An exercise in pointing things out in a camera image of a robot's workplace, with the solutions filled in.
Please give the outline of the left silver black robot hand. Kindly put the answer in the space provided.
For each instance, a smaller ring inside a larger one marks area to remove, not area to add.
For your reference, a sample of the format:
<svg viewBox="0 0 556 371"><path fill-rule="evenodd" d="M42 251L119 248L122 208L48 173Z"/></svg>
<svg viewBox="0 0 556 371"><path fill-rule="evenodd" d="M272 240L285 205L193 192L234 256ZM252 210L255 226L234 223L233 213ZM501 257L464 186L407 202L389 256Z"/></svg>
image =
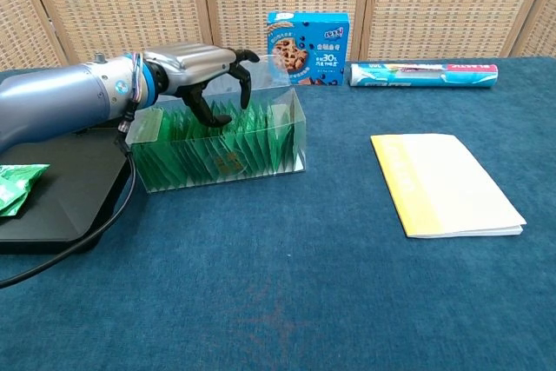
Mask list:
<svg viewBox="0 0 556 371"><path fill-rule="evenodd" d="M146 49L143 59L155 66L159 93L181 98L198 122L210 128L221 128L230 123L232 117L215 115L202 96L204 89L212 80L229 74L239 81L240 105L246 109L252 83L250 72L242 66L242 62L260 61L252 50L204 43L174 43Z"/></svg>

